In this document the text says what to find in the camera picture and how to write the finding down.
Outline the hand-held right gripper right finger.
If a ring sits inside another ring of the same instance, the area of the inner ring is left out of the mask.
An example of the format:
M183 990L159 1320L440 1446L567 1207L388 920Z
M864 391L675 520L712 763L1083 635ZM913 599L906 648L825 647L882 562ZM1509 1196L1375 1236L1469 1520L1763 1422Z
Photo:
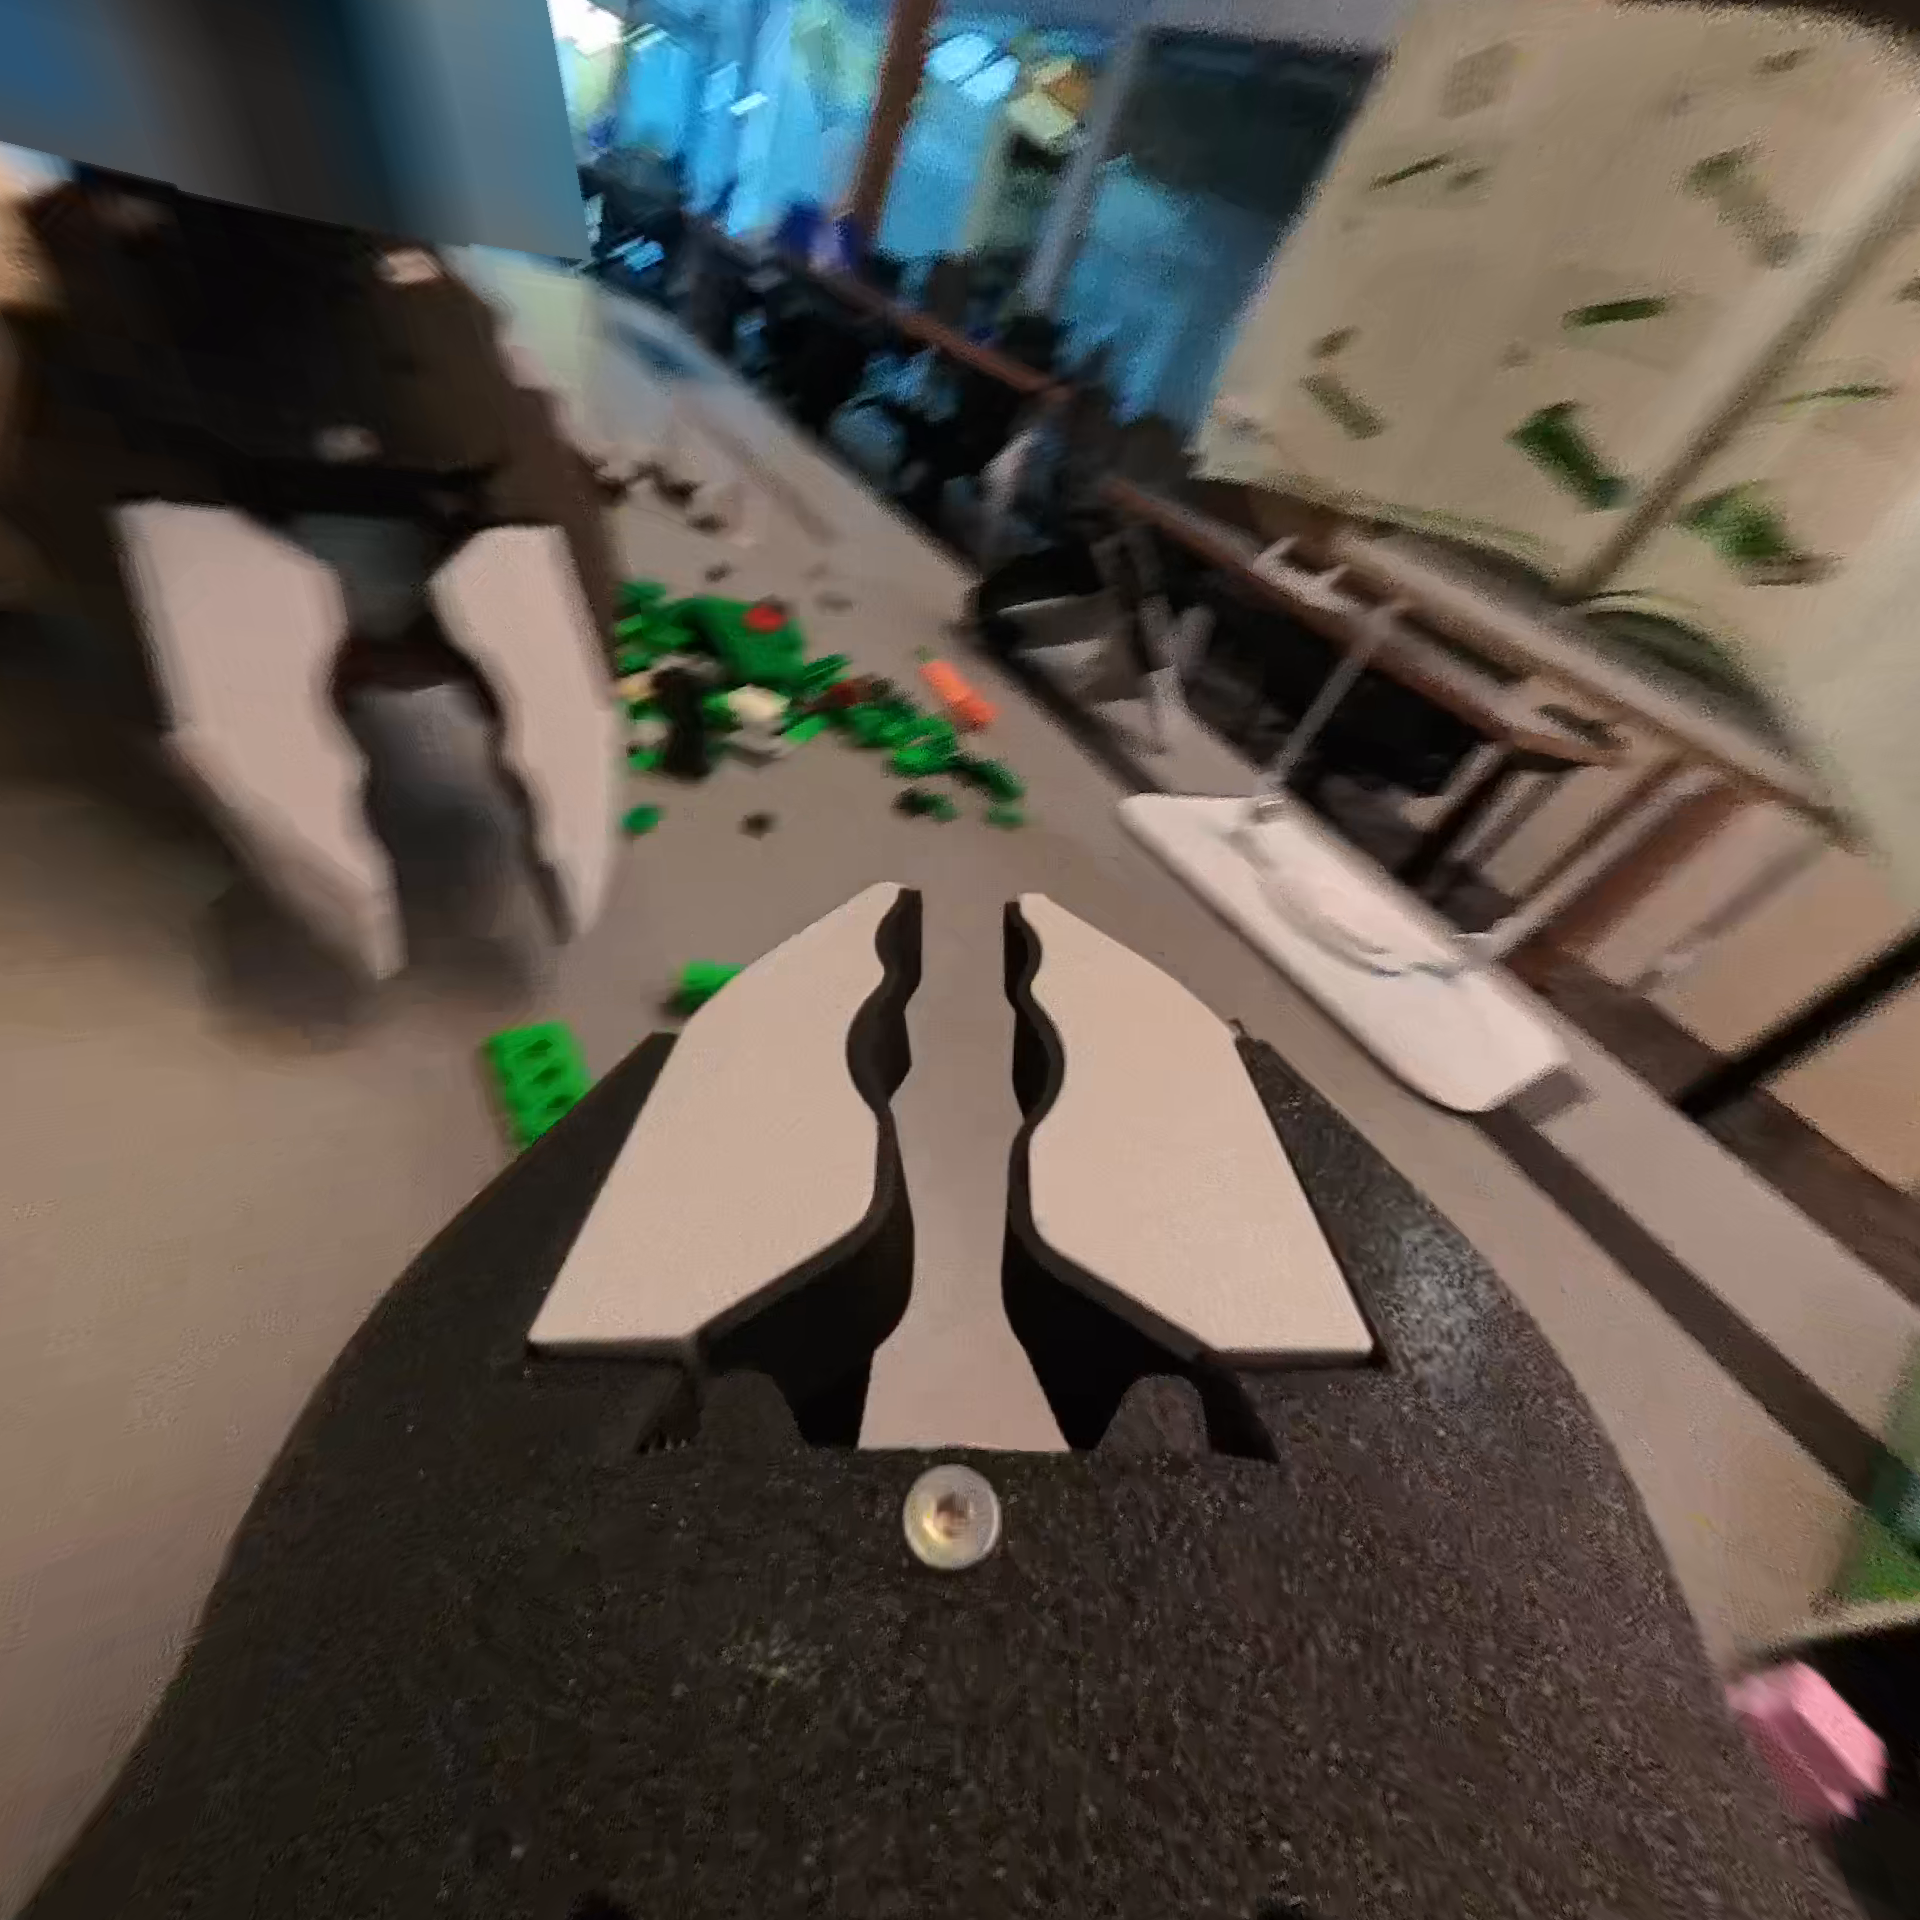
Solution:
M1001 1303L1042 1395L1353 1368L1376 1328L1239 1039L1181 980L1042 894L1004 910L1019 1130Z

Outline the long wooden desk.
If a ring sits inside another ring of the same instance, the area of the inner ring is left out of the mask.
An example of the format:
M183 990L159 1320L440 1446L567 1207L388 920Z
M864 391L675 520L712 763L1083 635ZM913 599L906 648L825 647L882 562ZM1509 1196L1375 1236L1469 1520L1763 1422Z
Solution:
M1499 728L1509 750L1557 752L1527 692L1545 687L1653 744L1653 759L1612 808L1586 827L1527 898L1527 965L1585 954L1698 853L1743 806L1772 805L1804 821L1817 845L1856 840L1833 796L1786 742L1675 675L1581 626L1564 607L1505 592L1465 562L1351 518L1281 503L1282 539L1259 546L1247 528L1177 496L1111 475L1105 504L1227 571L1348 653L1362 626L1387 620L1369 663L1467 723Z

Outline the green lego box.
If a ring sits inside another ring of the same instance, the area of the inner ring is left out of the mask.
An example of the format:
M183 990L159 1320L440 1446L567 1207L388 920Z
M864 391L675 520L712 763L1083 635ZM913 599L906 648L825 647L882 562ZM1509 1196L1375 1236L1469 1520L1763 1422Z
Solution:
M1908 1350L1849 1478L1856 1514L1808 1623L1812 1643L1915 1639L1917 1628L1917 1352Z

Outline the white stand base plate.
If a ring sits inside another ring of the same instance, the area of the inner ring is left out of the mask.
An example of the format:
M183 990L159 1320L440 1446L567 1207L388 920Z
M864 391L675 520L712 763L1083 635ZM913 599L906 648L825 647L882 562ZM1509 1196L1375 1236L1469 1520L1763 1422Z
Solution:
M1448 1114L1489 1115L1568 1067L1555 1022L1506 978L1493 933L1442 927L1289 790L1360 675L1409 635L1396 607L1368 607L1339 575L1277 549L1255 565L1287 610L1328 615L1339 648L1255 788L1141 792L1117 805L1120 827L1405 1091Z

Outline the wooden pillar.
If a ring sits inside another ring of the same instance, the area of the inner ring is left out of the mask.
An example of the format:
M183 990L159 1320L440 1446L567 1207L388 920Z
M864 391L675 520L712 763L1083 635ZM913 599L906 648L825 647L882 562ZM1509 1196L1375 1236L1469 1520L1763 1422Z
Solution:
M940 10L941 3L893 3L888 16L868 123L843 196L843 214L868 243L880 232Z

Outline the green holed lego plate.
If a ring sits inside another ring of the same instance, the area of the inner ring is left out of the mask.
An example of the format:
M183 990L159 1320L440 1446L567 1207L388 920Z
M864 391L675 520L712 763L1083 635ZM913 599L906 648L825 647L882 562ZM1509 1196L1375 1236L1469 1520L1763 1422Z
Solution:
M498 1028L482 1039L477 1064L514 1151L540 1140L593 1091L583 1045L564 1022Z

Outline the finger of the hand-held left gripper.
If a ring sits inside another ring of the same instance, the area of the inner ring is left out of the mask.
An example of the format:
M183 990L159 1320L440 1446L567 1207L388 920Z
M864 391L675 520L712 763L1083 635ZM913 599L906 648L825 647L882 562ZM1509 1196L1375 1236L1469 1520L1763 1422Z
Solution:
M164 747L255 877L364 978L405 960L368 759L333 700L347 640L330 566L255 518L137 501L116 556L164 709Z
M609 898L621 757L602 630L564 534L533 524L472 534L434 571L432 610L493 698L559 933L581 939Z

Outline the open instruction booklet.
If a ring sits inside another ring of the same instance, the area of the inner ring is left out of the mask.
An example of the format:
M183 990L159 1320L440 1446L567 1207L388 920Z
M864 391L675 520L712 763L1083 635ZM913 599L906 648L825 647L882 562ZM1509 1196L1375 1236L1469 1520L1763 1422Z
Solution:
M1419 5L1195 467L1704 640L1911 867L1915 135L1848 14Z

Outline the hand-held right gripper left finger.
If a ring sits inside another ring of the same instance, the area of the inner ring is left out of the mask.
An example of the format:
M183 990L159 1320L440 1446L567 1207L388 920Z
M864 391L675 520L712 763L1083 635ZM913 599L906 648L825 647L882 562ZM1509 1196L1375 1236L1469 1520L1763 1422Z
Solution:
M864 1396L915 1276L893 1096L921 894L875 882L748 965L663 1053L529 1343Z

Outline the pile of loose lego pieces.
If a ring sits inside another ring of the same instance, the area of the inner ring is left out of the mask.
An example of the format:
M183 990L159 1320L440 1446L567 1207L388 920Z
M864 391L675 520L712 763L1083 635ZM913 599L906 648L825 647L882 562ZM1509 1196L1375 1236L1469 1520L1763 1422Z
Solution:
M1026 821L1026 782L997 754L993 727L952 727L921 684L856 667L818 651L779 596L672 595L658 581L624 583L616 600L610 663L624 762L635 776L687 783L724 762L768 767L839 738L899 783L906 819L952 822L964 800L985 826Z

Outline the pink lego figure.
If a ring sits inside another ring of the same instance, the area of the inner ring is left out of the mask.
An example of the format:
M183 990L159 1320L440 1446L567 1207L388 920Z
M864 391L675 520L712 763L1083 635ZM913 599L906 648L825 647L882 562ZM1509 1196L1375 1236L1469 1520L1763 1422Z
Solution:
M1800 1823L1828 1831L1884 1797L1884 1740L1811 1663L1748 1670L1725 1704Z

